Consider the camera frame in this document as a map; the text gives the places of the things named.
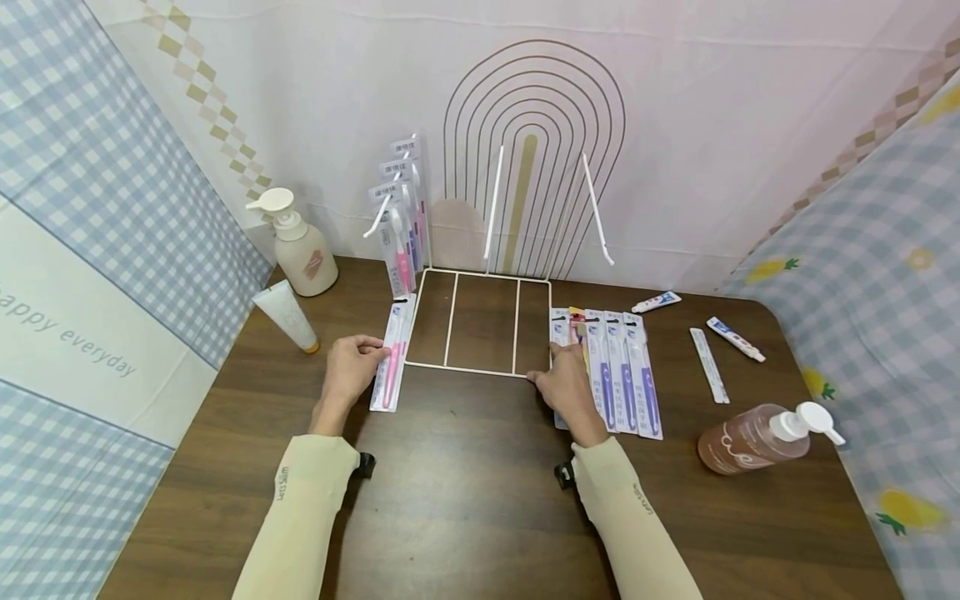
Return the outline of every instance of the fabric wall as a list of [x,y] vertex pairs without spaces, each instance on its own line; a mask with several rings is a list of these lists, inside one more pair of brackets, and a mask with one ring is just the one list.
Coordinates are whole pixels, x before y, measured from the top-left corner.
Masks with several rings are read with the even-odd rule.
[[83,3],[0,5],[0,597],[96,595],[270,270]]
[[721,288],[780,318],[911,599],[960,589],[958,109],[954,77]]
[[88,3],[261,247],[243,204],[273,181],[336,252],[377,257],[366,189],[419,132],[446,266],[480,265],[503,143],[497,271],[693,291],[960,61],[951,0]]

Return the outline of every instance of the white metal rack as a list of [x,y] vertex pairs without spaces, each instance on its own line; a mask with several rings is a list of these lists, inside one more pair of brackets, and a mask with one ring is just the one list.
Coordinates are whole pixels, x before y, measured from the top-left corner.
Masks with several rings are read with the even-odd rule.
[[[599,237],[600,237],[600,246],[603,249],[603,254],[604,254],[604,257],[607,259],[607,262],[613,265],[613,259],[611,258],[610,252],[607,249],[607,238],[604,236],[603,223],[600,220],[600,211],[597,207],[596,195],[593,191],[593,179],[590,176],[589,164],[587,161],[587,154],[582,153],[581,156],[583,159],[585,175],[587,176],[590,202],[593,208],[593,219],[594,219],[594,222],[596,223],[597,233],[599,234]],[[427,266],[423,269],[423,275],[420,278],[420,289],[417,293],[417,304],[414,307],[413,323],[411,324],[410,331],[413,332],[414,327],[417,326],[417,315],[420,312],[420,302],[423,300],[423,290],[426,287],[427,274],[428,273],[447,273],[447,274],[454,275],[453,293],[451,294],[451,297],[450,297],[450,315],[449,315],[449,319],[447,320],[447,326],[446,326],[446,345],[444,347],[444,363],[441,365],[437,365],[433,363],[420,363],[420,362],[404,359],[403,363],[405,365],[410,365],[413,367],[424,367],[427,369],[440,369],[443,371],[476,372],[484,375],[497,375],[501,377],[518,377],[518,378],[526,377],[526,373],[516,372],[516,336],[519,329],[519,320],[520,320],[520,286],[524,282],[546,285],[546,289],[547,289],[546,308],[549,311],[550,307],[553,306],[553,284],[550,282],[550,279],[548,277],[545,277],[543,279],[538,279],[538,278],[532,278],[532,277],[499,275],[499,274],[494,274],[490,272],[490,247],[491,247],[491,240],[493,236],[493,222],[494,222],[494,218],[496,217],[497,198],[500,193],[500,175],[502,171],[503,171],[503,146],[500,146],[500,154],[496,164],[496,179],[493,184],[493,198],[491,201],[490,219],[487,222],[487,242],[484,247],[484,253],[483,253],[484,260],[486,261],[486,268],[483,273],[476,273],[473,271],[462,271],[462,270],[456,270],[456,269],[442,269],[442,268],[437,268],[433,266],[433,248],[430,245],[430,215],[429,215],[429,210],[426,211],[425,228],[426,228],[426,242],[427,242],[427,261],[426,261]],[[416,171],[416,166],[414,166],[414,176],[415,178],[419,178],[419,174]],[[364,234],[364,237],[370,236],[375,231],[376,225],[379,223],[380,217],[382,217],[383,211],[387,206],[387,202],[389,201],[390,201],[390,196],[388,195],[383,200],[383,203],[380,205],[380,208],[377,211],[377,216],[373,220],[373,227]],[[454,314],[456,313],[456,308],[457,308],[457,287],[458,287],[458,284],[460,283],[461,276],[484,277],[484,278],[490,278],[490,279],[506,279],[509,281],[516,281],[516,304],[514,306],[514,345],[513,345],[513,358],[511,362],[510,372],[487,371],[483,369],[469,369],[466,367],[452,367],[448,364],[449,356],[450,356],[450,336],[453,332],[453,317],[454,317]]]

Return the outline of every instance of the pump bottle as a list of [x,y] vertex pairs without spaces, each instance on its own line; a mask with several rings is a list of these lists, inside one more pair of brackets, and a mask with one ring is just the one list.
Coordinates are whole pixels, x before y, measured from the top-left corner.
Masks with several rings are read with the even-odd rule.
[[337,280],[340,272],[324,235],[294,210],[294,193],[284,187],[268,189],[249,209],[269,215],[276,230],[276,262],[301,296],[317,296]]
[[707,431],[697,452],[710,470],[736,475],[804,456],[811,431],[826,434],[837,445],[847,442],[833,429],[827,409],[816,402],[801,402],[796,411],[760,404]]

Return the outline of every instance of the wooden table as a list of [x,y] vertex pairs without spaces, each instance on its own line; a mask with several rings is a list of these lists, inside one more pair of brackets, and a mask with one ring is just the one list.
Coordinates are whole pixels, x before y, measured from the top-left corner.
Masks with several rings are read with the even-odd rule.
[[[381,334],[390,306],[382,263],[338,261],[337,284],[300,302],[322,342]],[[430,275],[412,360],[442,360],[451,285],[452,276]],[[628,310],[653,295],[554,284],[556,305]],[[515,296],[511,281],[461,278],[452,365],[510,368]],[[687,331],[713,315],[768,357],[760,365],[708,332],[727,406],[713,403]],[[704,596],[900,598],[826,438],[802,460],[739,477],[715,475],[697,457],[699,434],[715,423],[807,398],[774,316],[752,301],[684,296],[644,319],[665,440],[617,437]],[[524,285],[519,325],[517,368],[545,366],[545,286]],[[229,598],[270,506],[276,465],[304,431],[323,380],[324,355],[302,354],[254,311],[100,597]],[[553,477],[571,456],[569,438],[532,385],[408,367],[396,414],[371,414],[368,401],[345,435],[377,467],[350,485],[322,597],[616,597],[576,492]]]

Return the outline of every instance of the hand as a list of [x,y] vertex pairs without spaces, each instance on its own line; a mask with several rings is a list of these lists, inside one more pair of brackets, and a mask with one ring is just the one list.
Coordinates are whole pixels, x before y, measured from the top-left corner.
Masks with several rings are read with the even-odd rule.
[[363,394],[380,362],[390,356],[383,340],[369,335],[340,338],[326,356],[326,378],[320,401],[313,408],[309,433],[339,437],[347,414]]
[[550,353],[553,354],[553,369],[549,372],[530,371],[527,379],[537,384],[547,405],[570,427],[574,442],[584,448],[602,444],[610,434],[593,404],[583,347],[551,342]]

